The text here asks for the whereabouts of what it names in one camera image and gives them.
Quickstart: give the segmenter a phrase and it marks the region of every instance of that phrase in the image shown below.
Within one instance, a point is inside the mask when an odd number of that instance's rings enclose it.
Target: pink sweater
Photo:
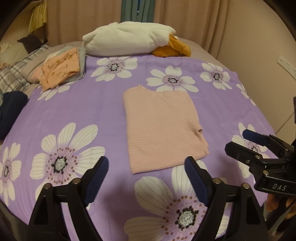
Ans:
[[[123,94],[132,173],[184,164],[207,154],[195,106],[187,92],[150,91],[139,85]]]

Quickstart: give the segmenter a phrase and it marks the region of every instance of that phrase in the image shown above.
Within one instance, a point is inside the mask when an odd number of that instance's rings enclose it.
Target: screw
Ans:
[[[73,183],[73,184],[78,184],[78,183],[80,183],[80,181],[81,181],[81,179],[80,179],[79,177],[77,177],[77,178],[74,178],[74,179],[72,180],[72,183]]]
[[[248,183],[243,183],[242,187],[245,188],[245,189],[250,189],[251,188],[251,186]]]
[[[45,183],[43,188],[44,189],[49,189],[52,185],[50,183]]]
[[[216,184],[220,184],[222,182],[221,179],[219,179],[217,177],[213,178],[212,181]]]

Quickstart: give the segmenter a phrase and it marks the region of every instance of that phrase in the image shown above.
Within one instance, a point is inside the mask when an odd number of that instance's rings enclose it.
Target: power socket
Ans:
[[[278,64],[281,65],[296,80],[296,68],[281,55],[279,56]]]

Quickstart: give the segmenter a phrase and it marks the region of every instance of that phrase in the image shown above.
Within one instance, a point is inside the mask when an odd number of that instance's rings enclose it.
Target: floral bedding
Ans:
[[[3,143],[0,198],[13,214],[29,223],[45,183],[67,184],[105,155],[108,174],[87,208],[103,240],[191,240],[207,208],[196,197],[184,166],[131,173],[122,95],[137,85],[153,91],[187,91],[210,151],[197,163],[228,184],[253,186],[248,167],[228,157],[225,144],[233,140],[272,157],[265,147],[243,139],[242,132],[273,130],[236,73],[190,58],[88,56],[83,79],[32,93]],[[266,194],[255,194],[262,205]],[[76,241],[66,205],[63,211]],[[225,232],[229,215],[230,205],[217,236]]]

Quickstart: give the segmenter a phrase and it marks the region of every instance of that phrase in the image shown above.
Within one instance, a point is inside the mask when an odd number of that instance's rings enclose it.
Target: hand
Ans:
[[[286,201],[286,207],[288,207],[294,200],[296,197],[290,197],[288,198],[288,200]],[[279,207],[279,201],[281,200],[281,198],[277,197],[274,194],[268,194],[267,196],[267,201],[266,201],[266,209],[268,212],[271,212],[275,209],[277,209]],[[289,213],[287,214],[287,216],[285,217],[285,219],[289,219],[294,217],[296,214],[296,203],[294,203],[292,205],[291,210],[289,211]]]

